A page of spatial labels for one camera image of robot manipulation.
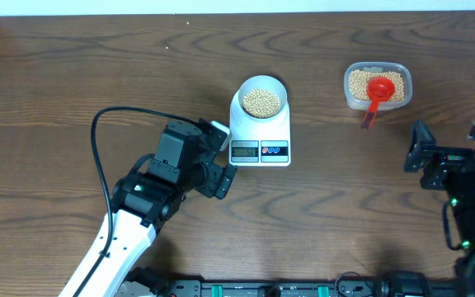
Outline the red plastic measuring scoop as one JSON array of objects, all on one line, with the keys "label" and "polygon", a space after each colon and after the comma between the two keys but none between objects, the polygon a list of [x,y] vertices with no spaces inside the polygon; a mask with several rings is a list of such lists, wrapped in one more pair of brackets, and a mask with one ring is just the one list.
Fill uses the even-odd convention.
[{"label": "red plastic measuring scoop", "polygon": [[386,77],[371,78],[366,86],[366,94],[370,100],[368,110],[364,115],[361,128],[368,130],[374,123],[382,102],[389,101],[396,91],[393,81]]}]

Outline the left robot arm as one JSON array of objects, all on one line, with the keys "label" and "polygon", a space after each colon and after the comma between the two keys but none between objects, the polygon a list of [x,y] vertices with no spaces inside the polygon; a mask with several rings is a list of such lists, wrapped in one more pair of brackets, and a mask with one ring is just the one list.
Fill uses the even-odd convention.
[{"label": "left robot arm", "polygon": [[141,173],[144,163],[158,165],[152,154],[144,155],[119,180],[98,235],[61,296],[116,295],[131,267],[178,211],[186,191],[175,191],[160,177]]}]

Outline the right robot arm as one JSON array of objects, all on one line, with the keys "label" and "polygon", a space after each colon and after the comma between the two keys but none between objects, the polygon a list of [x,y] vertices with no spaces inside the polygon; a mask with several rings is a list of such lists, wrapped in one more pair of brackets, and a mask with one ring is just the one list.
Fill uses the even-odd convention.
[{"label": "right robot arm", "polygon": [[[470,133],[475,141],[475,124]],[[444,239],[463,256],[454,265],[451,280],[429,280],[421,273],[393,271],[375,284],[377,296],[475,296],[475,148],[439,146],[429,128],[418,120],[412,126],[412,143],[403,167],[422,171],[421,187],[445,191],[442,208]]]}]

